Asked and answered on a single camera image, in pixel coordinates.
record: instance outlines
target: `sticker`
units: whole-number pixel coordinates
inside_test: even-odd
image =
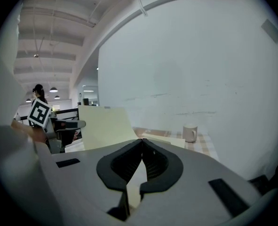
[[[36,99],[31,107],[27,119],[44,128],[50,113],[51,106],[42,102],[40,99]]]

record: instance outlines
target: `paper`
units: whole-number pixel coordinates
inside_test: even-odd
[[[86,150],[138,139],[124,108],[80,105],[78,111],[79,119],[86,122],[81,128]]]
[[[141,202],[140,186],[147,182],[146,167],[143,161],[140,162],[137,170],[127,184],[128,203],[137,208]]]
[[[185,148],[185,139],[155,136],[155,135],[146,134],[146,133],[143,133],[142,136],[146,139],[162,141],[162,142],[170,143],[171,145]]]
[[[85,151],[82,138],[66,145],[64,150],[66,153]]]

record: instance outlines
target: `ceiling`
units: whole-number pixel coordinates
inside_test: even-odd
[[[61,99],[68,99],[70,76],[81,56],[84,40],[119,1],[23,1],[14,74],[27,91],[26,97],[31,97],[36,84],[42,84],[45,92],[56,87],[66,92]],[[96,71],[86,73],[97,80]]]

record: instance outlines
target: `person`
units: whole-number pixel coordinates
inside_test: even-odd
[[[43,89],[43,86],[40,84],[37,84],[34,89],[32,90],[33,93],[35,93],[35,96],[40,99],[42,102],[48,104],[46,98],[45,98],[45,91]]]

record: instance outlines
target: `window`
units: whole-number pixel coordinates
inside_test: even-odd
[[[60,111],[60,105],[51,105],[52,106],[52,111]]]

